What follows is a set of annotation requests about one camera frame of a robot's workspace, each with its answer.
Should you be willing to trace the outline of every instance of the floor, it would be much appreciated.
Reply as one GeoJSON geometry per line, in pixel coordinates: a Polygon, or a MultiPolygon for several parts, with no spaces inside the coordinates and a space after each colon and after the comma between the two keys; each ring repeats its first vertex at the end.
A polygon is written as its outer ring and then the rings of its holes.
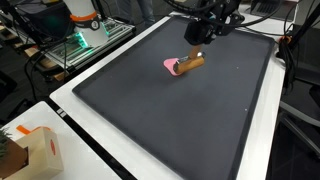
{"type": "MultiPolygon", "coordinates": [[[[132,2],[134,20],[136,24],[139,24],[137,25],[137,33],[140,33],[144,30],[144,25],[141,23],[141,13],[137,1],[132,2]]],[[[108,3],[112,16],[117,15],[115,2],[108,0],[108,3]]],[[[153,3],[154,14],[156,15],[157,20],[171,11],[171,8],[163,1],[154,0],[153,3]]],[[[103,3],[103,6],[105,7],[104,9],[107,11],[107,14],[110,14],[107,5],[103,3]]],[[[315,31],[314,34],[320,35],[320,32],[315,31]]],[[[320,37],[315,38],[314,34],[309,35],[308,37],[313,37],[310,39],[318,40],[320,37]]],[[[302,47],[307,46],[310,50],[308,52],[300,53],[300,58],[302,58],[303,61],[306,61],[306,59],[311,59],[311,62],[314,65],[319,65],[320,67],[320,63],[318,63],[320,61],[317,61],[319,59],[319,56],[316,53],[317,49],[310,48],[310,46],[306,44],[304,46],[302,45],[302,47]]],[[[26,58],[22,55],[16,54],[10,47],[4,46],[2,49],[0,49],[0,70],[7,73],[10,77],[18,82],[17,89],[0,103],[0,119],[6,120],[9,113],[22,99],[27,98],[32,100],[30,85],[23,72],[23,66],[25,62],[26,58]]],[[[34,82],[37,88],[40,90],[37,91],[37,95],[41,100],[46,100],[46,96],[50,94],[50,92],[62,85],[62,82],[44,82],[43,77],[37,72],[34,73],[34,82]]],[[[27,108],[27,106],[22,107],[19,113],[22,113],[27,108]]],[[[306,130],[308,130],[308,128],[313,128],[305,123],[299,123],[299,125],[306,130]]],[[[315,134],[315,136],[320,139],[319,133],[315,134]]],[[[292,134],[291,131],[281,124],[278,126],[274,135],[272,153],[270,156],[270,163],[266,179],[320,180],[320,161],[313,156],[311,151],[303,143],[301,143],[301,141],[294,134],[292,134]]]]}

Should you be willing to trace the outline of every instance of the white tabletop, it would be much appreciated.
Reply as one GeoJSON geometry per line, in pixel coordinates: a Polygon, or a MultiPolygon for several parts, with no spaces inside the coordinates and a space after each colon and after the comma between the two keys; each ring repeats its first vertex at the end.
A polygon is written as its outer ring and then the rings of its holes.
{"type": "Polygon", "coordinates": [[[23,137],[16,130],[18,125],[30,130],[47,126],[57,134],[64,171],[52,180],[121,179],[45,102],[36,104],[4,126],[13,140],[23,137]]]}
{"type": "MultiPolygon", "coordinates": [[[[181,177],[78,99],[72,93],[72,89],[168,19],[163,18],[50,95],[54,102],[139,180],[170,180],[181,177]]],[[[265,179],[283,78],[284,68],[272,56],[252,119],[238,180],[265,179]]]]}

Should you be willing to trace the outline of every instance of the box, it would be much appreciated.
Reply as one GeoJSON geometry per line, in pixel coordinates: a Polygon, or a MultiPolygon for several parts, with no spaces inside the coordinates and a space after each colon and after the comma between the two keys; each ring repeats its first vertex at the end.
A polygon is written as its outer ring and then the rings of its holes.
{"type": "Polygon", "coordinates": [[[28,149],[28,165],[6,180],[46,180],[63,171],[57,135],[39,128],[16,141],[28,149]]]}

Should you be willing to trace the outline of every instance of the pink object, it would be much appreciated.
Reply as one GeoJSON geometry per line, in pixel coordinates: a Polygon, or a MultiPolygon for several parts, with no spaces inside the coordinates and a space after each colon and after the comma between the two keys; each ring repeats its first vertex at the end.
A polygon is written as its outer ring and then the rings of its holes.
{"type": "Polygon", "coordinates": [[[178,58],[171,58],[171,59],[166,59],[165,61],[163,61],[163,65],[170,71],[172,76],[179,76],[180,74],[177,74],[176,72],[174,72],[173,70],[173,65],[176,63],[176,61],[178,60],[178,58]]]}

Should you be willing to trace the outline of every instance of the black mat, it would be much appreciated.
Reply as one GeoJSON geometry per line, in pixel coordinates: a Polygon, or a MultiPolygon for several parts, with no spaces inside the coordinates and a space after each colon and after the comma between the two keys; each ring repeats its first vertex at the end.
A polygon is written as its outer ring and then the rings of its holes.
{"type": "Polygon", "coordinates": [[[234,31],[172,77],[162,64],[190,51],[187,22],[172,18],[73,91],[183,178],[235,179],[274,41],[234,31]]]}

